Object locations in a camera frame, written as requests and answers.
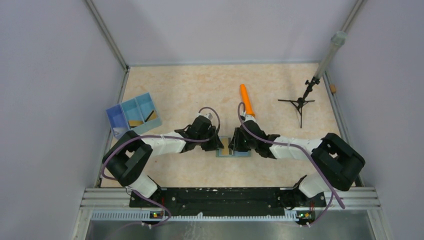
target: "blue tray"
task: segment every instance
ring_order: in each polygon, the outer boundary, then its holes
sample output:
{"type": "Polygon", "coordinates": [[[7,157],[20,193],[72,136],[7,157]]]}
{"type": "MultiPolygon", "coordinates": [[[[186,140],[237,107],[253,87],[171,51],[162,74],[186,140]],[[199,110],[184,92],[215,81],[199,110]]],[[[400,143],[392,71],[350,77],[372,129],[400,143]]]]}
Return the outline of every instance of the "blue tray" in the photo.
{"type": "Polygon", "coordinates": [[[108,108],[106,114],[112,133],[117,139],[128,130],[143,134],[162,125],[158,110],[148,92],[108,108]],[[130,127],[130,120],[141,121],[142,124],[130,127]]]}

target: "tripod stand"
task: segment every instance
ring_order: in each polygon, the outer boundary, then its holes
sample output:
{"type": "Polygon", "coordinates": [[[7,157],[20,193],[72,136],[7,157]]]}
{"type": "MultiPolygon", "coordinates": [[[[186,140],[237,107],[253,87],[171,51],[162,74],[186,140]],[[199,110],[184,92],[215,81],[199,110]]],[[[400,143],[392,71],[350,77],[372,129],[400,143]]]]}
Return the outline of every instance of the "tripod stand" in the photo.
{"type": "Polygon", "coordinates": [[[347,34],[345,32],[342,32],[342,31],[338,31],[334,34],[334,36],[332,36],[330,48],[328,50],[327,55],[319,63],[318,69],[316,70],[315,74],[313,75],[312,80],[311,81],[306,80],[306,82],[305,82],[305,85],[307,85],[307,87],[306,87],[306,91],[303,94],[303,97],[299,97],[297,100],[285,100],[285,99],[279,99],[278,100],[280,102],[288,102],[288,103],[293,104],[293,106],[296,108],[297,112],[300,114],[300,128],[302,128],[303,107],[307,103],[315,102],[315,100],[306,100],[306,97],[308,96],[308,94],[310,92],[312,92],[312,87],[315,84],[316,85],[320,84],[320,79],[323,76],[324,71],[326,70],[326,68],[329,65],[329,63],[331,62],[331,60],[333,59],[337,50],[339,50],[339,48],[341,46],[343,46],[343,44],[345,44],[346,37],[347,37],[347,34]]]}
{"type": "Polygon", "coordinates": [[[297,100],[286,100],[286,99],[278,99],[279,102],[288,102],[293,104],[293,106],[296,108],[297,112],[300,115],[300,128],[302,128],[302,113],[303,113],[303,107],[307,103],[315,102],[315,100],[305,100],[306,97],[310,92],[312,92],[312,87],[316,84],[318,85],[320,83],[320,80],[313,77],[312,80],[309,82],[309,80],[306,80],[305,85],[307,85],[306,91],[303,94],[303,97],[299,97],[297,100]]]}

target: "orange object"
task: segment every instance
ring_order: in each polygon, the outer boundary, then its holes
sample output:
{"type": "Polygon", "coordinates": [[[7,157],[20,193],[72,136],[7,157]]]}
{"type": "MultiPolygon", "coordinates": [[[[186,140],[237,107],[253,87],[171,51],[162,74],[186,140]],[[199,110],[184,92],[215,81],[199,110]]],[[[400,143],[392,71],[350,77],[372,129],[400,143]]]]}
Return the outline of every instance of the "orange object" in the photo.
{"type": "Polygon", "coordinates": [[[243,103],[246,106],[246,114],[255,117],[255,113],[253,112],[251,101],[249,100],[248,91],[246,90],[246,86],[244,84],[240,85],[241,98],[243,99],[243,103]]]}

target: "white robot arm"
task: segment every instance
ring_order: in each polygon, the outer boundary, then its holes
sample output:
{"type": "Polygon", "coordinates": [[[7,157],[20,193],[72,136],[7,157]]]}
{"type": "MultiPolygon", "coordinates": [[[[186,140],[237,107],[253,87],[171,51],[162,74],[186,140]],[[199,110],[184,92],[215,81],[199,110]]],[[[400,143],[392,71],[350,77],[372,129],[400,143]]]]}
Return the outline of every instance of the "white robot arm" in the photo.
{"type": "Polygon", "coordinates": [[[348,191],[365,165],[362,156],[334,133],[328,133],[322,139],[267,135],[253,116],[244,114],[239,119],[241,126],[235,128],[230,149],[239,152],[255,150],[264,158],[310,160],[314,164],[318,172],[302,177],[294,186],[295,191],[307,198],[330,190],[329,185],[348,191]]]}
{"type": "Polygon", "coordinates": [[[161,135],[138,135],[134,131],[126,132],[103,157],[103,169],[106,167],[113,178],[102,174],[105,178],[117,180],[121,186],[138,191],[150,198],[158,189],[158,185],[146,174],[142,173],[150,157],[184,153],[200,145],[204,151],[216,151],[223,148],[218,137],[218,128],[212,125],[210,113],[195,118],[194,122],[184,129],[178,129],[161,135]]]}

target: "white wall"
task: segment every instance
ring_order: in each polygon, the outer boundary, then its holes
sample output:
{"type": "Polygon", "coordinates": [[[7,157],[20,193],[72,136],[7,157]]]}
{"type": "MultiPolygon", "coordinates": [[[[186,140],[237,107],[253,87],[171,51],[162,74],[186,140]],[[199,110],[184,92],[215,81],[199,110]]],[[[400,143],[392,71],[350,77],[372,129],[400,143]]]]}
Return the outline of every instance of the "white wall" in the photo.
{"type": "Polygon", "coordinates": [[[129,65],[319,61],[355,0],[94,0],[129,65]]]}
{"type": "Polygon", "coordinates": [[[395,239],[423,239],[424,1],[370,0],[331,66],[395,239]]]}
{"type": "Polygon", "coordinates": [[[0,239],[71,237],[122,78],[82,0],[0,1],[0,239]]]}

